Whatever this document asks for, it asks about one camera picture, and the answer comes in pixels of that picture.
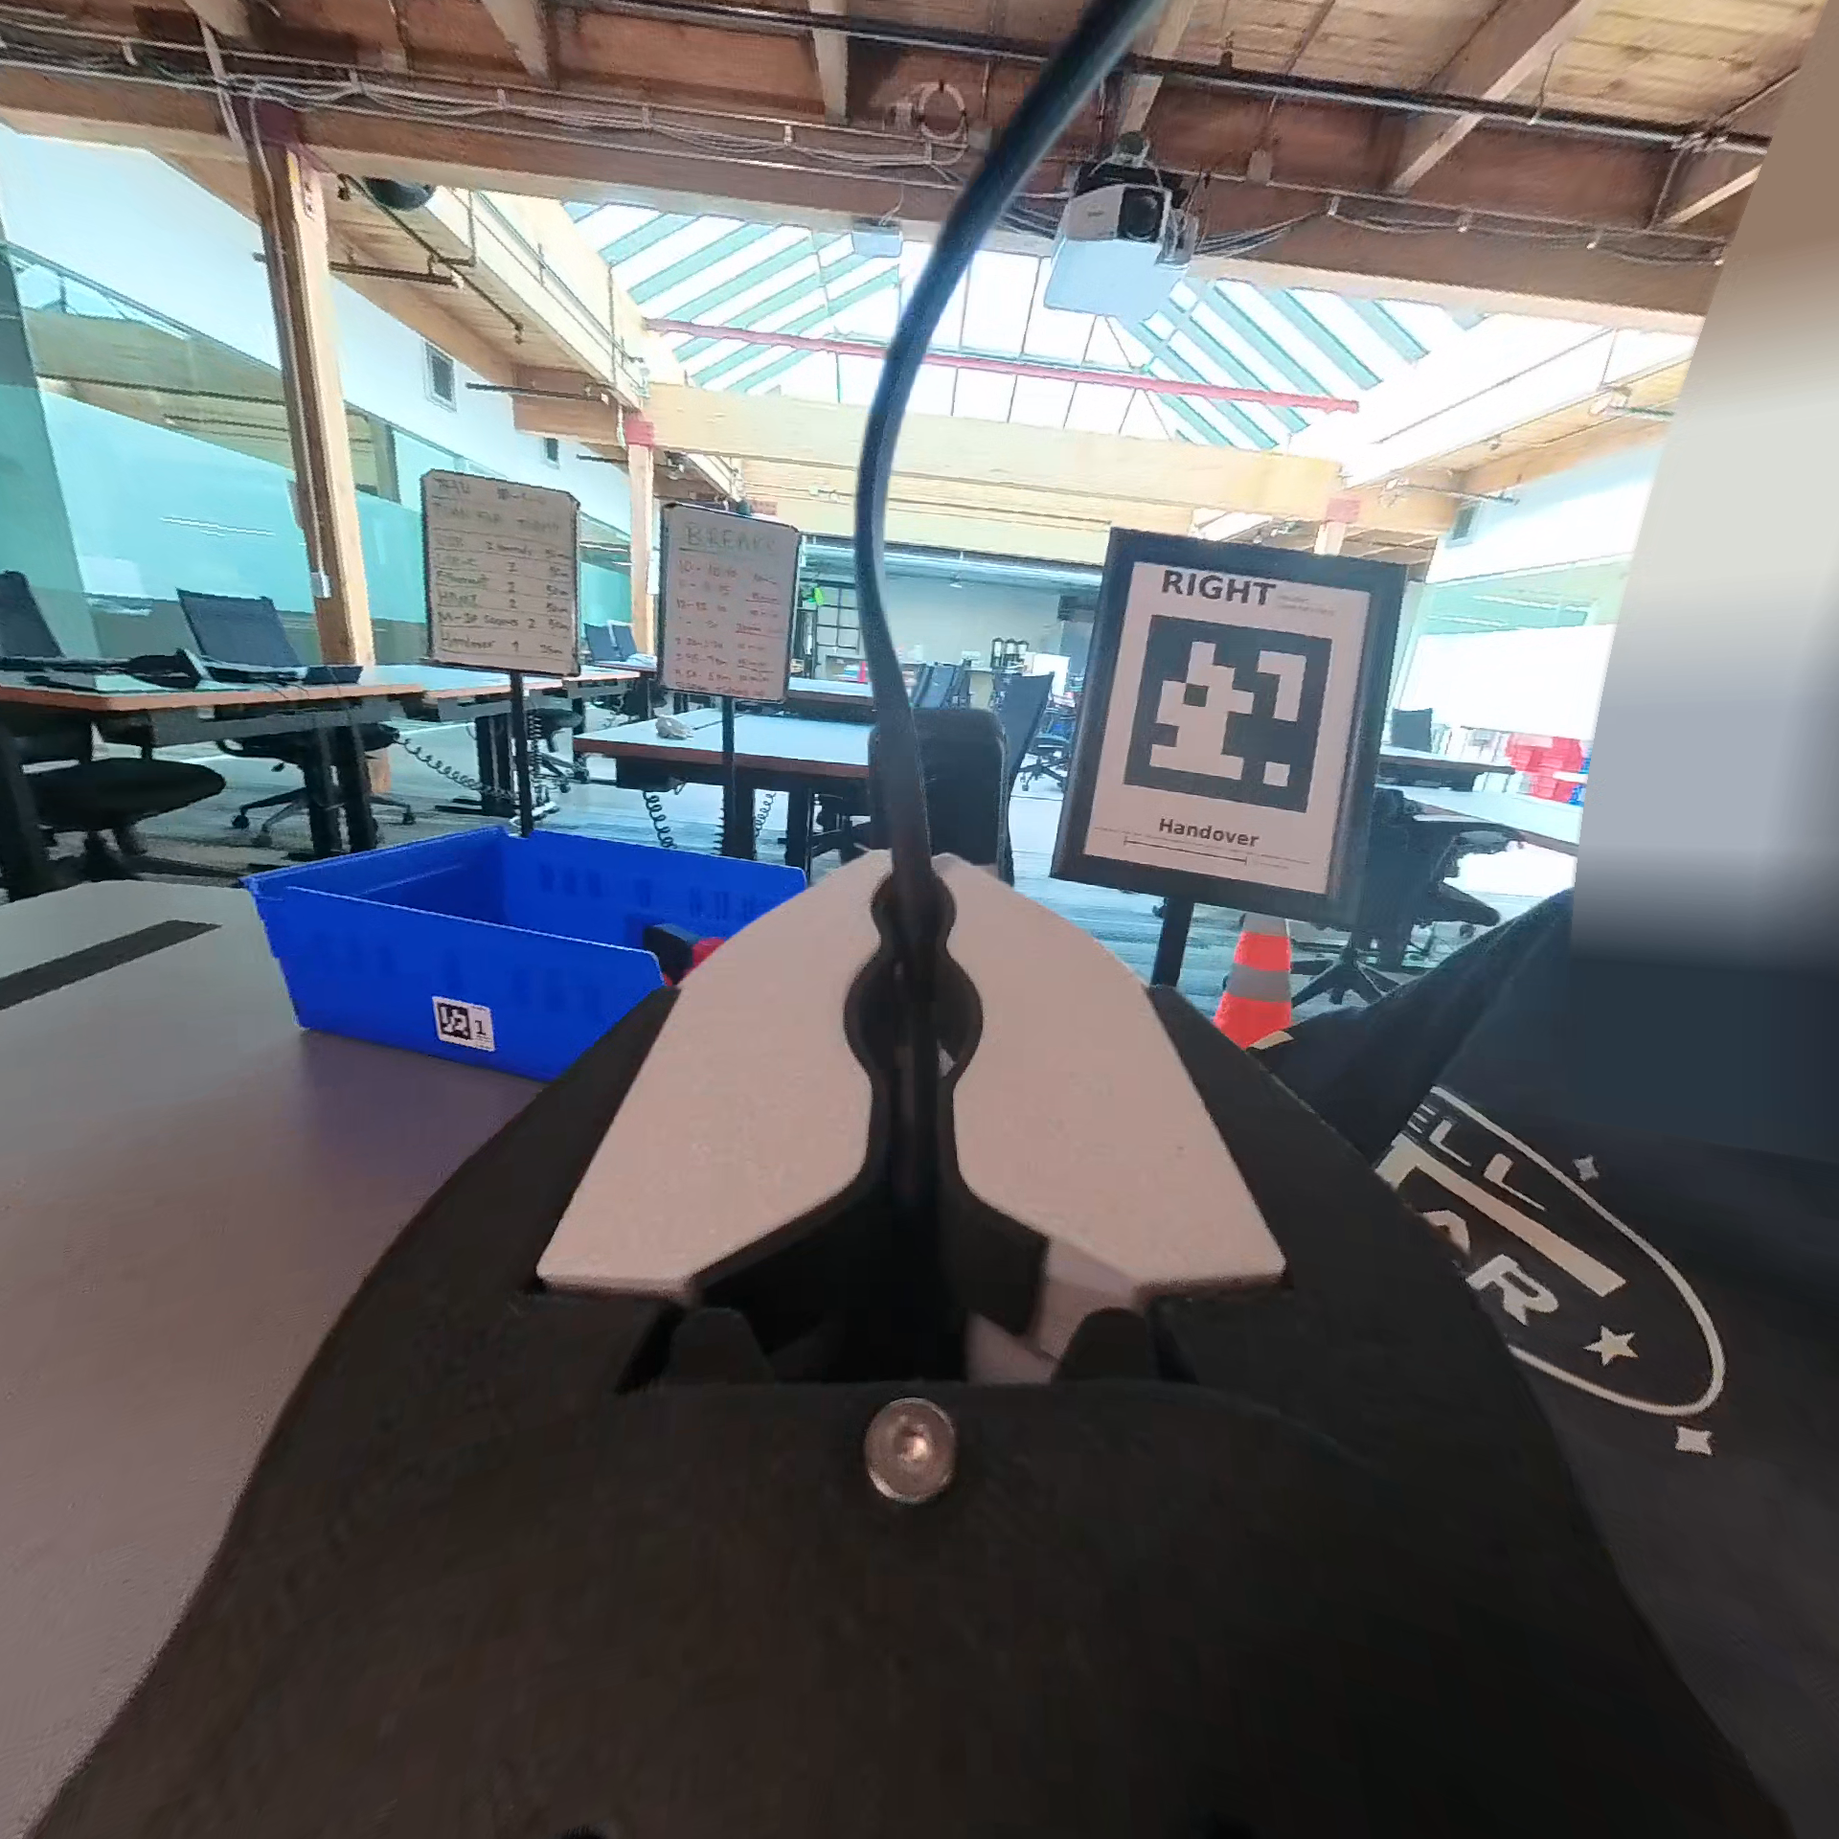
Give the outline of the blue plastic bin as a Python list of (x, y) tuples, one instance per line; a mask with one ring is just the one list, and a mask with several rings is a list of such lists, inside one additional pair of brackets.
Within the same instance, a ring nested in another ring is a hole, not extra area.
[(724, 941), (805, 872), (646, 843), (475, 830), (244, 880), (311, 1033), (552, 1081), (671, 991), (648, 924)]

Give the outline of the long wooden office desk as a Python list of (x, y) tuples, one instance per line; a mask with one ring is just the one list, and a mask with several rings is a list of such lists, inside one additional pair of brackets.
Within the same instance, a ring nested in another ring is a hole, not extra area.
[(539, 671), (514, 692), (508, 673), (439, 663), (330, 665), (257, 673), (173, 656), (180, 682), (88, 669), (77, 659), (14, 659), (4, 669), (4, 767), (19, 772), (18, 719), (83, 725), (94, 738), (121, 728), (146, 755), (232, 742), (305, 736), (311, 851), (316, 859), (380, 845), (362, 734), (385, 725), (487, 723), (487, 761), (502, 763), (498, 732), (537, 707), (617, 698), (638, 673), (588, 665), (573, 675)]

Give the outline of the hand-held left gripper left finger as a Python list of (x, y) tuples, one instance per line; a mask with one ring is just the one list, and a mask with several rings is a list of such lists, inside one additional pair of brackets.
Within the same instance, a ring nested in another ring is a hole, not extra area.
[(864, 855), (678, 983), (539, 1257), (542, 1290), (893, 1309), (908, 1016), (889, 874)]

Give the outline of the black rubber loop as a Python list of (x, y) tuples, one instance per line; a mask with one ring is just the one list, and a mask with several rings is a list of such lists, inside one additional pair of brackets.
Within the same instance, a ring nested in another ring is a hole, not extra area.
[(1148, 2), (1086, 4), (1069, 39), (1048, 56), (1040, 77), (1029, 85), (977, 177), (945, 219), (931, 257), (899, 315), (857, 466), (857, 598), (878, 713), (889, 851), (885, 920), (893, 958), (883, 1027), (891, 1052), (891, 1309), (899, 1313), (901, 1330), (920, 1361), (929, 1361), (954, 1328), (952, 1290), (937, 1232), (941, 1058), (935, 1010), (945, 891), (933, 870), (924, 753), (885, 608), (885, 521), (897, 449), (933, 334), (958, 282), (1042, 158), (1129, 54), (1155, 12), (1157, 6)]

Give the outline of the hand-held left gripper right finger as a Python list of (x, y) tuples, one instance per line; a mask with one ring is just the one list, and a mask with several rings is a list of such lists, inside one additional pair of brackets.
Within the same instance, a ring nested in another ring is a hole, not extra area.
[(998, 1361), (1058, 1361), (1109, 1309), (1276, 1286), (1286, 1257), (1148, 985), (985, 868), (943, 862), (977, 1000), (949, 1121), (973, 1228), (1023, 1230), (1023, 1299), (971, 1301)]

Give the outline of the written whiteboard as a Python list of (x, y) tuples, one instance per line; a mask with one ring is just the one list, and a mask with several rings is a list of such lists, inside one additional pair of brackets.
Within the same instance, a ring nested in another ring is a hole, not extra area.
[(801, 533), (776, 520), (673, 504), (659, 514), (659, 535), (659, 686), (736, 703), (784, 703)]
[(454, 671), (583, 669), (581, 502), (563, 489), (426, 472), (426, 656)]

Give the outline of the orange traffic cone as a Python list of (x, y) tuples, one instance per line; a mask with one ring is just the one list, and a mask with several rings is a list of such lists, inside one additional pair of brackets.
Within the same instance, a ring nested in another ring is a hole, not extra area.
[(1245, 912), (1213, 1023), (1234, 1046), (1253, 1050), (1288, 1037), (1293, 1023), (1289, 924)]

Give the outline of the wooden support post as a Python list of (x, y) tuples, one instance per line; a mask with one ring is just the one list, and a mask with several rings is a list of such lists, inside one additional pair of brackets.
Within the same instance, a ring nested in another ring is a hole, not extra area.
[(280, 349), (293, 472), (320, 658), (378, 661), (351, 418), (339, 362), (330, 230), (320, 169), (303, 150), (249, 127), (249, 188)]

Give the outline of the black mesh office chair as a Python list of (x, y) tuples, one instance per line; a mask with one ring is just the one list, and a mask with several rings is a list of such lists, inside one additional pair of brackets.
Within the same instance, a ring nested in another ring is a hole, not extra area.
[(1040, 738), (1054, 677), (1010, 675), (993, 707), (918, 707), (914, 738), (926, 782), (931, 851), (1016, 882), (1010, 803)]

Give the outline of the printed marker sign board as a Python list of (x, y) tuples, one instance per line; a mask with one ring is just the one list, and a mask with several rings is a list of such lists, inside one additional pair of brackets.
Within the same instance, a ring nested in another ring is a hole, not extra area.
[(1115, 529), (1052, 876), (1351, 926), (1408, 585), (1397, 564)]

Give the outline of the white ceiling projector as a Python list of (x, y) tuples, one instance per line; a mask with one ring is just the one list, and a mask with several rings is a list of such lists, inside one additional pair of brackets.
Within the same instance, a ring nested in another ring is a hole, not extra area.
[(1132, 326), (1161, 313), (1201, 240), (1190, 194), (1144, 150), (1081, 167), (1046, 265), (1046, 311)]

